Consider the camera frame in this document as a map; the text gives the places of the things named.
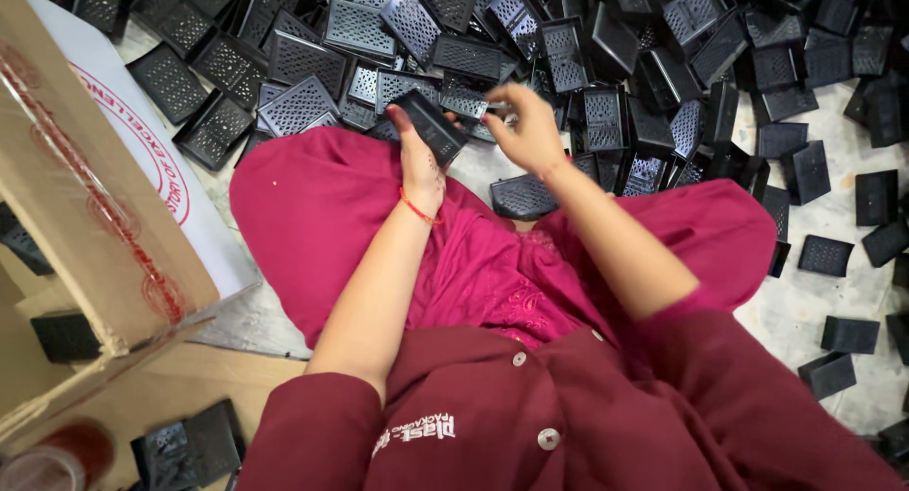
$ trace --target cardboard box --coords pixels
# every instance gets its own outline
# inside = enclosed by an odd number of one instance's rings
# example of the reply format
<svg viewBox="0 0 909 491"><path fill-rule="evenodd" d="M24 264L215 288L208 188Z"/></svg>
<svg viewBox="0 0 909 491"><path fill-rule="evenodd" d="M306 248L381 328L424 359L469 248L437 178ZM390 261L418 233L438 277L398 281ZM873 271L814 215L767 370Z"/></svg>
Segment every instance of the cardboard box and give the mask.
<svg viewBox="0 0 909 491"><path fill-rule="evenodd" d="M44 0L0 0L0 196L56 271L35 276L0 248L0 443L192 336L256 282L107 39ZM28 323L68 310L102 345L75 370L50 364Z"/></svg>

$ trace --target red thread bracelet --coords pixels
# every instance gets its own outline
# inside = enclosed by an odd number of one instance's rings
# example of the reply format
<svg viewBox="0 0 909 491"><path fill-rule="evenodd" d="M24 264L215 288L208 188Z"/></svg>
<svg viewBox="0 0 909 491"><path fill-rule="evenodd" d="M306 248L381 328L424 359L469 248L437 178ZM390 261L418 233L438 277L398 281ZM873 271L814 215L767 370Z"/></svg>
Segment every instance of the red thread bracelet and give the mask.
<svg viewBox="0 0 909 491"><path fill-rule="evenodd" d="M403 185L401 186L401 189L398 190L398 193L401 194L401 199L403 200L403 202L405 204L407 204L408 207L410 207L410 210L414 211L414 213L416 213L416 215L420 216L420 218L422 218L423 221L427 222L428 224L442 224L445 222L445 220L443 220L443 219L433 219L433 218L427 216L426 214L421 213L420 209L417 209L416 207L414 207L414 205L410 203L410 200L408 200L407 197L403 195Z"/></svg>

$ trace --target woman's hand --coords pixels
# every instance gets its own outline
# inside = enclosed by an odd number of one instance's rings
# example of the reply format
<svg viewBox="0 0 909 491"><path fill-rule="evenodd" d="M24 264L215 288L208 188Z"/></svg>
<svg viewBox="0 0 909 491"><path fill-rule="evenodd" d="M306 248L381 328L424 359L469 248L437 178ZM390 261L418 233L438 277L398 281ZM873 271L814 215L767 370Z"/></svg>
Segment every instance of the woman's hand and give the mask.
<svg viewBox="0 0 909 491"><path fill-rule="evenodd" d="M423 214L435 218L446 196L446 170L436 164L433 152L416 133L410 117L400 107L388 104L388 117L401 136L403 193ZM446 113L450 122L454 113Z"/></svg>
<svg viewBox="0 0 909 491"><path fill-rule="evenodd" d="M483 124L508 159L541 179L566 162L553 108L533 90L510 82L487 93L486 100L508 102L517 113L517 126L513 132L501 118L491 114L483 116Z"/></svg>

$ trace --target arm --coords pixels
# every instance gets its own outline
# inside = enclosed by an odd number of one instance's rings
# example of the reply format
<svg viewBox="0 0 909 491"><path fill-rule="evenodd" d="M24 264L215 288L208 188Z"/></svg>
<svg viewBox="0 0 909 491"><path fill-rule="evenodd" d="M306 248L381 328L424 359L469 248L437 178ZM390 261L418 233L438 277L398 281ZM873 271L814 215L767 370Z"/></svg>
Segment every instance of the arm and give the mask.
<svg viewBox="0 0 909 491"><path fill-rule="evenodd" d="M445 175L406 113L394 105L388 113L401 136L404 194L435 218L445 197ZM385 380L401 345L431 229L407 204L397 203L328 315L306 374L357 377L375 388L384 403Z"/></svg>
<svg viewBox="0 0 909 491"><path fill-rule="evenodd" d="M587 253L632 319L645 319L688 296L697 278L662 242L632 218L562 152L553 110L523 86L508 84L488 95L515 107L511 132L499 118L485 119L503 152L539 177L577 229Z"/></svg>

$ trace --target embroidered logo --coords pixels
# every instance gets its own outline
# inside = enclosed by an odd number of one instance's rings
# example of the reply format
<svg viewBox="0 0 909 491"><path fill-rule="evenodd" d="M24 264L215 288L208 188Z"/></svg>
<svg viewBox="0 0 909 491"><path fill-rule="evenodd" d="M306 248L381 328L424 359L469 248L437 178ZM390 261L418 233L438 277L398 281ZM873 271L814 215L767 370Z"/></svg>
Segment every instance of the embroidered logo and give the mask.
<svg viewBox="0 0 909 491"><path fill-rule="evenodd" d="M408 442L419 437L436 437L438 439L455 437L455 417L448 413L428 415L404 426L385 429L379 440L375 442L373 456L380 448L388 446L392 438Z"/></svg>

